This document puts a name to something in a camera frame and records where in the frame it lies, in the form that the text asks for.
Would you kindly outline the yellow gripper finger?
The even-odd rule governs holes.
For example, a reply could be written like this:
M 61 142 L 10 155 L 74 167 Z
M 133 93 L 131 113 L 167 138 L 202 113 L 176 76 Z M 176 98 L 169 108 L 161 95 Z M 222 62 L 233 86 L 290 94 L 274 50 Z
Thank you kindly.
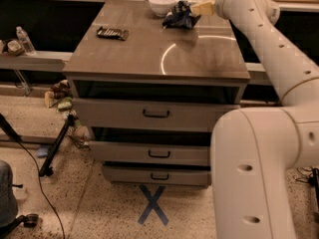
M 211 16 L 214 14 L 215 0 L 203 0 L 190 5 L 190 12 L 193 17 Z

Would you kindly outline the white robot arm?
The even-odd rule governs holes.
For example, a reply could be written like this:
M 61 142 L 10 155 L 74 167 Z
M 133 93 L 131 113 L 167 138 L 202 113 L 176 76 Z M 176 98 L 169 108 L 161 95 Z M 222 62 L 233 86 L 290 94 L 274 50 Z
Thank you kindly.
M 274 24 L 271 0 L 208 0 L 248 39 L 280 104 L 231 111 L 211 136 L 217 239 L 296 239 L 285 173 L 319 164 L 319 69 Z

